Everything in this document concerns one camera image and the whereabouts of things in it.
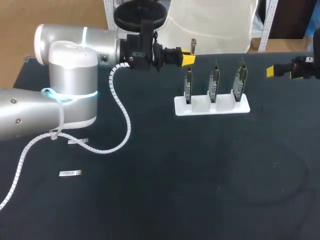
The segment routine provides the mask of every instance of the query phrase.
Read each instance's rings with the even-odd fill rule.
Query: black tabletop
[[[0,239],[32,240],[318,240],[320,238],[320,81],[266,79],[266,69],[299,53],[197,57],[193,94],[206,94],[214,59],[219,93],[229,93],[238,61],[248,67],[251,112],[178,117],[186,69],[121,69],[115,89],[132,122],[128,143],[98,155],[59,138],[29,151],[10,202],[0,211]],[[98,116],[65,130],[110,149],[126,122],[99,70]],[[34,58],[16,88],[49,86]],[[19,156],[35,136],[0,143],[0,202]],[[60,171],[82,170],[59,178]]]

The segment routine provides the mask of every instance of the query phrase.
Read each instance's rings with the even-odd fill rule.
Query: cable
[[[115,91],[115,88],[114,88],[114,75],[116,73],[116,71],[118,69],[121,69],[121,68],[128,68],[130,67],[128,63],[120,63],[120,64],[117,64],[110,72],[110,75],[109,75],[109,87],[110,87],[110,91],[111,91],[111,94],[115,100],[115,102],[118,104],[118,106],[120,107],[120,109],[122,110],[123,112],[123,115],[125,117],[125,121],[126,121],[126,127],[127,127],[127,131],[126,131],[126,135],[125,135],[125,138],[123,139],[123,141],[116,147],[114,148],[111,148],[109,150],[98,150],[98,149],[95,149],[93,147],[90,147],[88,146],[87,144],[79,141],[77,138],[69,135],[69,134],[66,134],[66,133],[63,133],[63,132],[60,132],[58,134],[59,137],[62,137],[62,138],[66,138],[66,139],[69,139],[69,140],[72,140],[73,142],[79,144],[81,147],[87,149],[88,151],[90,152],[93,152],[95,154],[111,154],[111,153],[114,153],[116,151],[118,151],[119,149],[121,149],[126,143],[127,141],[129,140],[129,137],[130,137],[130,134],[131,134],[131,122],[130,122],[130,118],[129,118],[129,115],[127,113],[127,110],[125,109],[125,107],[123,106],[123,104],[121,103],[120,99],[118,98],[118,95],[116,94],[116,91]],[[11,185],[11,188],[9,190],[9,192],[7,193],[6,197],[4,198],[4,200],[2,201],[2,203],[0,203],[0,211],[5,207],[5,205],[9,202],[9,200],[11,199],[12,195],[14,194],[14,191],[16,189],[16,186],[18,184],[18,180],[19,180],[19,177],[20,177],[20,173],[21,173],[21,170],[22,170],[22,167],[23,167],[23,164],[24,164],[24,161],[25,161],[25,158],[26,158],[26,155],[28,153],[28,151],[30,150],[30,148],[38,141],[42,140],[42,139],[45,139],[45,138],[49,138],[49,137],[52,137],[54,136],[56,133],[55,132],[47,132],[47,133],[44,133],[44,134],[41,134],[37,137],[35,137],[34,139],[32,139],[23,149],[22,153],[21,153],[21,156],[20,156],[20,159],[19,159],[19,162],[18,162],[18,166],[17,166],[17,169],[16,169],[16,172],[15,172],[15,176],[14,176],[14,179],[13,179],[13,182],[12,182],[12,185]]]

